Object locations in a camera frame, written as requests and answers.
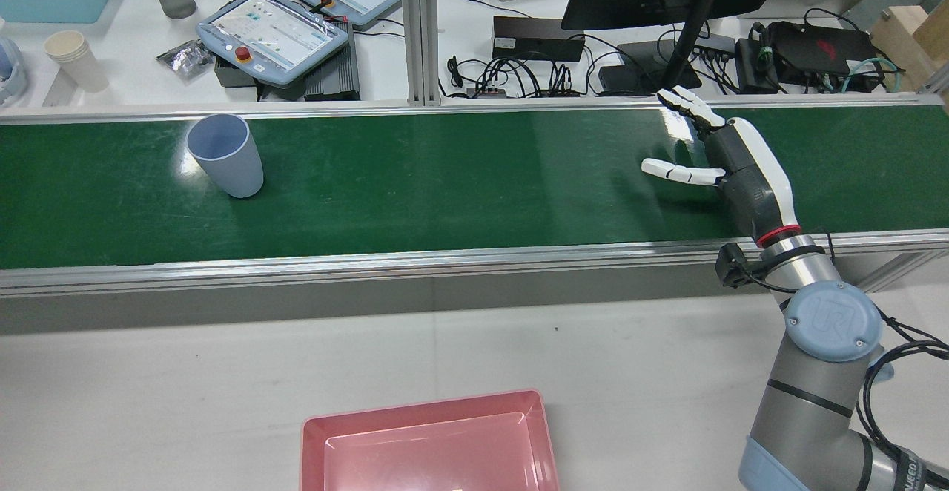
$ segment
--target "robotic arm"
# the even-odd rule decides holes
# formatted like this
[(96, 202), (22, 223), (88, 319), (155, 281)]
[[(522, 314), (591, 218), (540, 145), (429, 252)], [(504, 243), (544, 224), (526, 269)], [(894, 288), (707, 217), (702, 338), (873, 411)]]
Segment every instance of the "robotic arm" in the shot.
[(645, 159), (643, 171), (718, 188), (735, 223), (760, 248), (750, 263), (722, 247), (723, 285), (756, 281), (776, 292), (786, 332), (748, 438), (739, 480), (750, 491), (935, 491), (949, 471), (901, 449), (893, 460), (850, 430), (867, 368), (880, 357), (880, 312), (802, 234), (790, 181), (745, 119), (722, 119), (694, 93), (661, 90), (665, 106), (692, 120), (711, 169)]

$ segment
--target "aluminum rail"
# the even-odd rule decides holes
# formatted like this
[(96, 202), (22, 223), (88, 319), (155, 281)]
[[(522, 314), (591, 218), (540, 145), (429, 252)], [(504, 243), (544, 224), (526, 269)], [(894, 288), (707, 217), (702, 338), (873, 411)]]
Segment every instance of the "aluminum rail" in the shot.
[[(128, 267), (21, 268), (0, 271), (0, 296), (99, 294), (159, 289), (209, 289), (287, 283), (384, 280), (580, 268), (643, 268), (712, 263), (724, 242), (756, 252), (750, 240), (710, 240), (555, 245), (417, 251), (397, 254), (325, 255)], [(826, 240), (816, 242), (826, 247)], [(931, 254), (949, 250), (949, 228), (898, 233), (833, 235), (834, 250), (849, 254)]]

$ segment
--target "stack of paper cups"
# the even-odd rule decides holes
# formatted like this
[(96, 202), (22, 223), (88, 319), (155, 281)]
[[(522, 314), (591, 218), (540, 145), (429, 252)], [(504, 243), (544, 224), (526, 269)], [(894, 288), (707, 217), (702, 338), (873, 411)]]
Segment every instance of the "stack of paper cups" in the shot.
[(60, 63), (62, 70), (85, 92), (101, 92), (108, 87), (102, 66), (79, 31), (55, 33), (47, 39), (44, 48), (50, 59)]

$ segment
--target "black power adapter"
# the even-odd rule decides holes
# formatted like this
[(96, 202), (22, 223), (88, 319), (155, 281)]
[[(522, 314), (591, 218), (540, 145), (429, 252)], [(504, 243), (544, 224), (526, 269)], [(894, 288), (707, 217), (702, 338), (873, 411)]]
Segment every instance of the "black power adapter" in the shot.
[(761, 69), (758, 55), (761, 42), (738, 39), (735, 46), (735, 71), (738, 72), (738, 93), (777, 93), (777, 70), (774, 63)]

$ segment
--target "light blue joint ring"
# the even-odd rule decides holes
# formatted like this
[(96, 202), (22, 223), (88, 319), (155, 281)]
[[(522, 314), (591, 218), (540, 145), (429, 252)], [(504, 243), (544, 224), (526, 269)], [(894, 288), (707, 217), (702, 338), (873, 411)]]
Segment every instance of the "light blue joint ring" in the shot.
[(797, 291), (784, 311), (787, 335), (819, 360), (843, 363), (880, 343), (880, 312), (860, 289), (842, 281), (816, 282)]
[(752, 438), (745, 444), (738, 479), (749, 491), (810, 491)]

